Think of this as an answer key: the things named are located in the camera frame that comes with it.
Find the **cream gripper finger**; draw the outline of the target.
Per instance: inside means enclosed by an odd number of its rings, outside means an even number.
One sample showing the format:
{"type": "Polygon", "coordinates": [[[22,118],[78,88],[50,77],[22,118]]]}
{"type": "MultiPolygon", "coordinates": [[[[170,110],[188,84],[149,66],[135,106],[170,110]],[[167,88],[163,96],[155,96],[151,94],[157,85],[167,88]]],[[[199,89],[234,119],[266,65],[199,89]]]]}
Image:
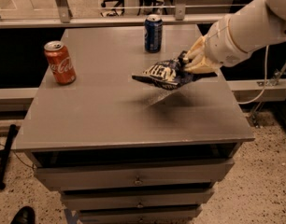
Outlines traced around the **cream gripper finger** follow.
{"type": "Polygon", "coordinates": [[[204,47],[201,46],[197,49],[190,49],[185,57],[184,62],[185,63],[199,63],[204,57],[204,47]]]}
{"type": "Polygon", "coordinates": [[[218,65],[208,60],[199,63],[188,63],[184,66],[184,71],[191,74],[209,74],[218,69],[218,65]]]}

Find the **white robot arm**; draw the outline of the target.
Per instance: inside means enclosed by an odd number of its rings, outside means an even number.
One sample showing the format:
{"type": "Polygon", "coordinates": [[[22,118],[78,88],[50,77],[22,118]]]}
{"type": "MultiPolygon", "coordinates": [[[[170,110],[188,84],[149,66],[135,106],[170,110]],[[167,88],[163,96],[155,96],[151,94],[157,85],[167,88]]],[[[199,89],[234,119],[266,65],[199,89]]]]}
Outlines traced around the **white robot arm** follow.
{"type": "Polygon", "coordinates": [[[246,61],[263,47],[286,42],[286,0],[253,0],[216,21],[185,55],[184,70],[206,74],[246,61]]]}

